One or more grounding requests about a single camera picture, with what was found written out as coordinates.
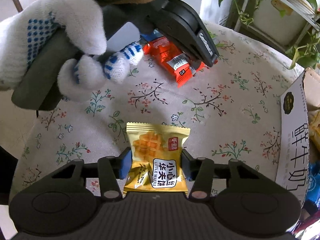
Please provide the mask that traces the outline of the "white knit gloved left hand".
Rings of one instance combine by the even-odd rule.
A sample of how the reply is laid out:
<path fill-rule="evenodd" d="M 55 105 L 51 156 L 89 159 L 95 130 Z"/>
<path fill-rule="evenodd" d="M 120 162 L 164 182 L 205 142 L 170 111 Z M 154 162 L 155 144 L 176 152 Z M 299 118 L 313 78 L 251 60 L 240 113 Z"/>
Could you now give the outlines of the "white knit gloved left hand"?
<path fill-rule="evenodd" d="M 57 28 L 63 27 L 71 43 L 84 52 L 80 60 L 63 63 L 57 76 L 60 93 L 84 102 L 106 81 L 122 83 L 130 67 L 139 64 L 143 49 L 138 42 L 109 56 L 96 58 L 107 49 L 103 12 L 94 0 L 38 0 L 1 22 L 1 90 L 13 90 L 22 82 Z"/>

